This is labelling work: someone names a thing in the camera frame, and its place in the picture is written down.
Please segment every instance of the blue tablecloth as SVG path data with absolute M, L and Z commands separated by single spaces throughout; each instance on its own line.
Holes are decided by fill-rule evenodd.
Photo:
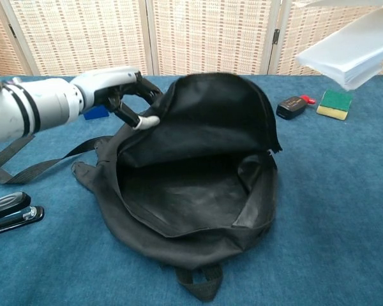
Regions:
M 149 79 L 165 91 L 175 77 Z M 274 110 L 290 96 L 320 100 L 327 89 L 341 91 L 323 76 L 249 79 Z M 316 106 L 291 121 L 277 117 L 283 151 L 275 157 L 274 226 L 258 246 L 224 263 L 211 305 L 383 305 L 383 76 L 351 94 L 346 121 L 318 115 Z M 147 106 L 126 101 L 136 111 Z M 44 131 L 5 168 L 17 173 L 61 157 L 121 124 L 114 116 L 81 117 Z M 0 234 L 0 306 L 200 305 L 173 269 L 110 234 L 93 194 L 71 174 L 78 160 L 94 164 L 96 156 L 73 157 L 26 186 L 0 186 L 0 196 L 23 190 L 45 207 L 42 221 Z

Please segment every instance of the robotic arm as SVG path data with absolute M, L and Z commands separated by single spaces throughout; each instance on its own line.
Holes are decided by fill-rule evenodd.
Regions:
M 125 94 L 138 95 L 151 105 L 161 91 L 127 66 L 91 70 L 71 82 L 62 78 L 0 82 L 0 143 L 69 123 L 99 105 L 133 129 L 159 124 L 157 116 L 139 116 L 122 103 Z

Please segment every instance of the yellow sponge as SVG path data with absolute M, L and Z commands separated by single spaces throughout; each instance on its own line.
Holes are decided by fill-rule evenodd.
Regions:
M 326 91 L 322 97 L 317 113 L 339 120 L 345 120 L 352 102 L 352 96 L 335 91 Z

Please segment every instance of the black backpack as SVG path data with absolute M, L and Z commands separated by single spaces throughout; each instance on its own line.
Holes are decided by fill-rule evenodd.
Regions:
M 254 83 L 203 73 L 173 82 L 143 114 L 150 115 L 160 124 L 145 131 L 125 124 L 64 158 L 94 147 L 96 166 L 75 163 L 73 172 L 96 196 L 110 232 L 174 266 L 179 283 L 209 301 L 222 283 L 220 263 L 256 245 L 274 220 L 271 151 L 281 150 L 274 113 Z M 2 157 L 0 182 L 9 183 L 14 177 L 1 166 L 11 156 Z M 196 270 L 205 282 L 193 283 Z

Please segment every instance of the stapler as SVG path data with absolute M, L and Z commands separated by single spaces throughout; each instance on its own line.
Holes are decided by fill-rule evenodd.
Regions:
M 0 233 L 42 220 L 44 208 L 30 204 L 31 197 L 22 192 L 0 198 Z

